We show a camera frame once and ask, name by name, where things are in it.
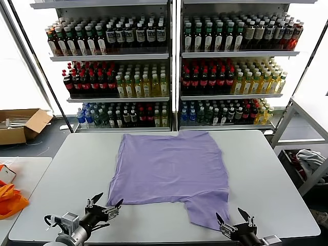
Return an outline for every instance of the open cardboard box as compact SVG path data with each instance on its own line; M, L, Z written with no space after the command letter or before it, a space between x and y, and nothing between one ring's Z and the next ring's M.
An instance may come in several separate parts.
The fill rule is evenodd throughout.
M30 116L23 127L14 129L0 129L0 145L23 144L34 139L52 119L46 111L41 109L14 109L0 110L0 121L6 120L9 115Z

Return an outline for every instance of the orange cloth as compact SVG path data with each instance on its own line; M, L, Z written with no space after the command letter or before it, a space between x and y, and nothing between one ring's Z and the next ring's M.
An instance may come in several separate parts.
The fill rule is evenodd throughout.
M29 201L21 195L21 192L14 190L13 184L0 188L0 220L14 215L28 204Z

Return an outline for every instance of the shelf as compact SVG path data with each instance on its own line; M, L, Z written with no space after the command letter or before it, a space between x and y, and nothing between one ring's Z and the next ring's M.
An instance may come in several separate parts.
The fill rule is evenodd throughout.
M169 132L169 127L136 127L136 128L77 128L77 133L94 133L94 132Z
M163 54L124 54L124 55L71 55L71 56L53 56L50 59L53 62L70 62L72 60L150 60L167 59L168 53Z
M281 96L282 94L202 95L202 96L181 96L181 100L182 101L225 100L225 99L269 98L269 97L281 97Z
M165 5L167 0L74 0L30 4L33 9L66 9L107 6Z
M189 126L180 127L180 130L204 130L204 131L215 131L215 130L275 130L272 124L270 125L223 125L223 126Z
M184 4L314 4L318 0L183 0Z
M299 51L183 52L182 58L296 56Z
M67 99L69 103L123 103L123 102L138 102L138 101L169 101L169 97L140 97L140 98L74 98Z

